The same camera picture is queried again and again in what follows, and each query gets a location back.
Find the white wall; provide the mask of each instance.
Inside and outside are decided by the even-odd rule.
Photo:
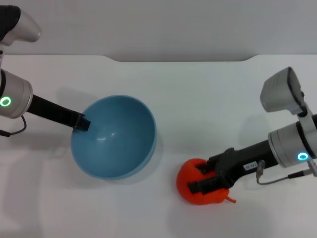
[[[41,25],[10,54],[90,54],[119,61],[245,60],[316,54],[316,0],[0,0]]]

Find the bowl rim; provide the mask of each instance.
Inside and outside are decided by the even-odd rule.
[[[147,111],[150,113],[151,118],[152,118],[153,123],[154,123],[154,139],[153,139],[153,143],[152,143],[152,146],[151,146],[151,148],[150,148],[148,154],[146,155],[146,157],[145,157],[145,158],[143,159],[143,161],[142,161],[137,167],[135,167],[133,170],[131,170],[131,171],[125,173],[125,174],[122,174],[122,175],[119,175],[119,176],[113,176],[113,177],[96,176],[96,175],[91,174],[90,172],[86,171],[84,168],[82,168],[82,167],[79,165],[79,163],[78,163],[76,157],[74,156],[73,138],[74,138],[74,132],[77,130],[77,129],[74,128],[73,131],[72,131],[72,134],[71,134],[71,152],[72,152],[72,156],[73,156],[73,158],[74,158],[74,160],[75,160],[77,166],[78,166],[83,172],[85,172],[86,174],[88,174],[88,175],[90,175],[90,176],[92,176],[92,177],[98,178],[98,179],[106,179],[106,180],[125,179],[125,178],[127,178],[127,177],[130,177],[130,176],[132,176],[132,175],[138,173],[138,172],[139,172],[140,170],[142,170],[142,169],[145,167],[145,165],[147,165],[147,163],[150,161],[150,159],[151,159],[151,157],[152,157],[152,155],[153,155],[153,153],[154,153],[154,151],[155,151],[156,145],[157,145],[157,139],[158,139],[158,138],[157,138],[157,137],[158,137],[157,133],[158,133],[158,132],[157,132],[157,125],[156,125],[156,122],[155,122],[155,118],[154,118],[154,116],[153,116],[153,113],[151,112],[150,108],[149,108],[145,103],[143,103],[141,100],[139,100],[139,99],[137,99],[137,98],[135,98],[135,97],[132,97],[132,96],[129,96],[129,95],[111,95],[111,96],[107,96],[107,97],[101,98],[101,99],[95,101],[94,103],[90,104],[90,106],[88,106],[88,107],[83,111],[83,114],[85,114],[85,112],[86,112],[88,109],[90,109],[91,107],[93,107],[95,104],[97,104],[97,103],[100,102],[100,101],[103,101],[103,100],[106,100],[106,99],[109,99],[109,98],[119,98],[119,97],[122,97],[122,98],[130,98],[130,99],[133,99],[133,100],[135,100],[135,101],[141,103],[141,104],[147,109]]]

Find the blue indicator light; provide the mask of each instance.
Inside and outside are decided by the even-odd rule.
[[[299,160],[306,160],[306,159],[308,159],[308,157],[309,157],[309,155],[305,152],[301,152],[297,155],[297,159],[299,159]]]

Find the blue bowl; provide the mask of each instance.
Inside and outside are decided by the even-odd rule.
[[[88,131],[73,130],[71,148],[78,166],[101,179],[136,174],[151,159],[157,129],[150,109],[129,96],[110,96],[84,112]]]

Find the led ring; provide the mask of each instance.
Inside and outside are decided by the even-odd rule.
[[[11,104],[11,99],[9,97],[3,97],[0,99],[0,105],[2,107],[9,106],[10,104]]]
[[[299,160],[306,160],[306,159],[308,159],[308,157],[309,157],[308,154],[305,152],[301,152],[297,155],[297,159],[299,159]]]

